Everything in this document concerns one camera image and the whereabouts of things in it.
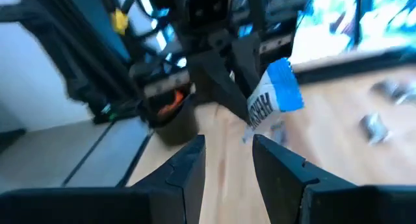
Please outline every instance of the yellow clip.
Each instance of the yellow clip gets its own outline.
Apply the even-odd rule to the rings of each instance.
[[[129,24],[129,18],[120,9],[116,9],[116,11],[111,14],[111,23],[114,31],[124,35],[125,29]]]

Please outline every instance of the orange object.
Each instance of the orange object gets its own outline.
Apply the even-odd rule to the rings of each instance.
[[[182,103],[183,94],[179,91],[175,91],[175,101],[170,105],[165,105],[163,108],[159,110],[157,113],[158,115],[166,114],[167,112],[173,110],[177,105]]]

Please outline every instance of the blue and white wrapper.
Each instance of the blue and white wrapper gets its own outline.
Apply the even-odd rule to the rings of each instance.
[[[272,131],[272,135],[282,135],[282,132],[276,132],[276,129],[285,131],[285,128],[275,127],[284,126],[281,113],[304,107],[298,82],[286,58],[269,65],[253,94],[249,96],[247,106],[250,124],[246,127],[244,142],[254,134],[264,134],[268,131]]]

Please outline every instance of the wooden floor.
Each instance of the wooden floor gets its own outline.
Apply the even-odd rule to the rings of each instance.
[[[416,184],[416,106],[393,106],[369,91],[383,79],[415,79],[403,67],[302,87],[305,108],[285,116],[289,147],[312,163],[356,184]],[[207,148],[200,223],[269,223],[252,160],[242,143],[244,123],[224,107],[197,109]],[[392,138],[370,146],[358,126],[379,112]],[[154,136],[129,185],[152,172],[181,147],[166,147]]]

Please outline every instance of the wooden surface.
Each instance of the wooden surface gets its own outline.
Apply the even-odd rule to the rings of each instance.
[[[413,68],[392,69],[302,87],[305,108],[285,116],[289,148],[356,184],[416,184],[416,106],[394,106],[369,91],[385,78],[416,80]],[[358,121],[379,112],[393,132],[370,146]],[[197,109],[207,148],[200,223],[269,223],[257,185],[252,146],[241,141],[244,123],[224,107]],[[181,147],[154,136],[129,185],[152,172]]]

